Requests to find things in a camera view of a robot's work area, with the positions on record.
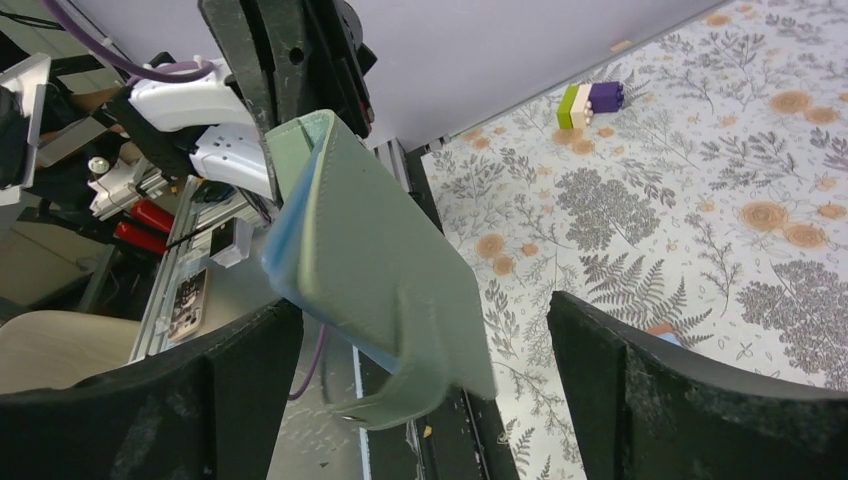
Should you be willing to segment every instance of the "purple lego brick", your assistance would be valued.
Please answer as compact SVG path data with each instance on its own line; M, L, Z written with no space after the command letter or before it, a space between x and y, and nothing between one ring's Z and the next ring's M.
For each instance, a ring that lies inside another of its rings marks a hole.
M589 91L589 101L595 113L612 113L624 104L624 85L619 82L595 83Z

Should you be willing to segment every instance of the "orange object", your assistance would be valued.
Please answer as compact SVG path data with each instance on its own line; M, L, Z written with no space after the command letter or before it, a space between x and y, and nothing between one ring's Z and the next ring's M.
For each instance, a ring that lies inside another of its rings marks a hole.
M661 323L654 327L651 327L645 330L646 333L650 333L651 335L662 335L664 333L674 333L674 327L671 326L670 323Z

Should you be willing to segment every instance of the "white wall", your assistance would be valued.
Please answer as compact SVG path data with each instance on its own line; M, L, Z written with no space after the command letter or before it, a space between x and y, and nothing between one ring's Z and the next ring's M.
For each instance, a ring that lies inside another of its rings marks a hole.
M218 50L197 0L73 0L138 62ZM721 0L349 0L379 61L369 143L457 133Z

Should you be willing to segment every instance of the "black cable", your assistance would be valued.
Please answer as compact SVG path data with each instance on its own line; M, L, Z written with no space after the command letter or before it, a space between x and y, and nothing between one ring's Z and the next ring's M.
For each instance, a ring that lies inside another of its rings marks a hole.
M59 25L56 22L45 20L43 18L38 17L30 17L29 15L18 15L17 13L9 13L0 11L0 17L6 17L9 20L19 23L21 25L33 28L41 28L44 30L54 30L62 32L65 30L62 25Z
M262 200L262 197L259 195L245 190L241 187L238 187L237 190L241 193L242 197L247 201L247 204L253 207L256 210L256 213L259 214L259 217L265 221L265 223L271 223L274 219L271 217L271 213L268 211L268 207L265 205L265 202Z

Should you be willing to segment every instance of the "floral tablecloth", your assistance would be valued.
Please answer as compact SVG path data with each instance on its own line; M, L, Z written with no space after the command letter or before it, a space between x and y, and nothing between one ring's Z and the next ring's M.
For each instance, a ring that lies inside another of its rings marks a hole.
M585 478L545 320L556 289L848 390L846 52L848 2L735 3L584 79L627 87L590 128L557 129L558 90L425 158L480 283L523 478Z

